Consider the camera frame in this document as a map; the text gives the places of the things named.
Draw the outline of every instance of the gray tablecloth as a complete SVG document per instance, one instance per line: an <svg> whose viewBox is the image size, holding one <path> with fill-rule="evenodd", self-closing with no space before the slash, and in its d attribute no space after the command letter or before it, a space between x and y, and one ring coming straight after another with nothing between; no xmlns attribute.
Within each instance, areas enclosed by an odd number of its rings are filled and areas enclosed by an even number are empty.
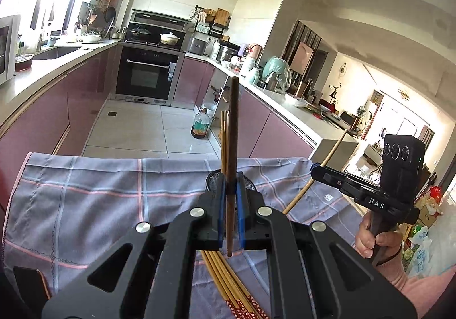
<svg viewBox="0 0 456 319"><path fill-rule="evenodd" d="M265 203L283 210L310 179L305 158L240 158ZM138 221L168 223L195 205L218 160L97 159L31 154L7 211L3 264L39 269L54 295ZM308 224L325 221L349 244L361 217L334 188L314 183L288 214ZM258 303L270 310L264 251L234 252L230 265ZM191 318L229 318L199 254L193 276Z"/></svg>

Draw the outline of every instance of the white countertop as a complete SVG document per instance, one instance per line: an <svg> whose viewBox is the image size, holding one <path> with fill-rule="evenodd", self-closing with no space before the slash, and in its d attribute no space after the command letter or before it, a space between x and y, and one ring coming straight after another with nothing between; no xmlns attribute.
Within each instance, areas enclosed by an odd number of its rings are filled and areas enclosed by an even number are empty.
<svg viewBox="0 0 456 319"><path fill-rule="evenodd" d="M0 85L0 126L6 119L30 98L34 93L40 90L51 80L55 79L65 71L71 69L86 59L106 50L118 43L118 40L102 41L95 50L79 49L68 53L62 57L49 60L34 60L31 68L16 72L16 75ZM93 46L94 44L60 43L55 46Z"/></svg>
<svg viewBox="0 0 456 319"><path fill-rule="evenodd" d="M199 56L193 53L185 53L186 57L191 57L198 60L203 60L217 67L228 76L238 76L228 68L223 67L219 62L206 56ZM271 106L277 113L292 123L302 133L312 139L317 145L323 139L338 140L343 130L326 121L320 120L312 115L308 110L296 108L285 103L283 94L274 93L272 91L263 90L256 85L249 84L245 78L239 77L239 83L248 89L252 94ZM345 135L345 142L357 143L357 140L350 135Z"/></svg>

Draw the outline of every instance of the metal bolt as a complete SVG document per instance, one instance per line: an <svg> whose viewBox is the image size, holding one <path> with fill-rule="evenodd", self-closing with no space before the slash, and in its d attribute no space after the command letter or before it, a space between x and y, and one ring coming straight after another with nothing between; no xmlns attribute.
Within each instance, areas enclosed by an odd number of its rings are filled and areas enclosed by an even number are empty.
<svg viewBox="0 0 456 319"><path fill-rule="evenodd" d="M263 206L258 209L258 214L261 216L269 216L272 214L272 209L268 206Z"/></svg>
<svg viewBox="0 0 456 319"><path fill-rule="evenodd" d="M326 230L326 224L323 221L315 221L312 224L312 229L316 232L324 232Z"/></svg>
<svg viewBox="0 0 456 319"><path fill-rule="evenodd" d="M201 207L195 207L190 210L190 216L200 217L204 215L204 210Z"/></svg>
<svg viewBox="0 0 456 319"><path fill-rule="evenodd" d="M150 224L149 223L146 223L146 222L142 222L142 223L139 223L137 226L136 226L136 231L138 233L146 233L150 230Z"/></svg>

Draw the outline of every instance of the microwave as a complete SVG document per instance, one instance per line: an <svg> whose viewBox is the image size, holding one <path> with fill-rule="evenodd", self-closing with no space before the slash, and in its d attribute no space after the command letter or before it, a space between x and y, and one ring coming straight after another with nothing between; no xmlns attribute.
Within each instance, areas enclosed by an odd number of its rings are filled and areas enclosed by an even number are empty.
<svg viewBox="0 0 456 319"><path fill-rule="evenodd" d="M14 76L20 15L0 18L0 85Z"/></svg>

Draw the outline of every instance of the hand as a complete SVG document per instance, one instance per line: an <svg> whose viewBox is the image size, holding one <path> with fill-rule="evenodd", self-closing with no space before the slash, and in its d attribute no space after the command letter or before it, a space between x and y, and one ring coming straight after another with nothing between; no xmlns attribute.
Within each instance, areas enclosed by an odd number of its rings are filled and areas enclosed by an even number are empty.
<svg viewBox="0 0 456 319"><path fill-rule="evenodd" d="M377 243L379 246L386 246L383 260L395 255L402 244L402 233L398 230L394 232L384 232L377 235L375 238L369 231L371 212L364 215L363 220L359 223L359 230L355 238L355 249L364 258L370 258L373 254L372 249Z"/></svg>

